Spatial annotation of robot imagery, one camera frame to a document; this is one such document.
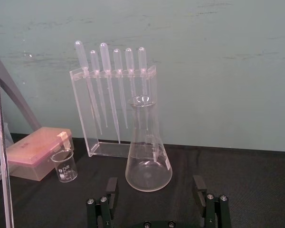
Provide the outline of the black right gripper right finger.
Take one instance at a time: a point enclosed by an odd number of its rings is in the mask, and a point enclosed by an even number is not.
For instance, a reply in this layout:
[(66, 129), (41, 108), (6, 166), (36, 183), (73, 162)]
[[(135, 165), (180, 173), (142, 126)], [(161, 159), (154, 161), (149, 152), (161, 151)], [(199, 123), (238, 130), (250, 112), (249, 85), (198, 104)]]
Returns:
[(226, 195), (216, 197), (213, 193), (208, 193), (200, 175), (193, 175), (192, 194), (204, 221), (203, 228), (231, 227), (229, 198)]

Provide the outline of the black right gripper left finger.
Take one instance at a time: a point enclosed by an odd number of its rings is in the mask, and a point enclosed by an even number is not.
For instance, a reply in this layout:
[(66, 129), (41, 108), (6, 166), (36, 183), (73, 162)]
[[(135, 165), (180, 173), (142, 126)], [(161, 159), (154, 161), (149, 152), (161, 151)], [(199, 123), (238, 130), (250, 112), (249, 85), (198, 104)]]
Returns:
[(118, 197), (118, 178), (111, 177), (108, 180), (105, 195), (98, 199), (88, 198), (86, 200), (87, 227), (99, 228), (98, 218), (101, 218), (104, 228), (113, 228), (113, 219)]

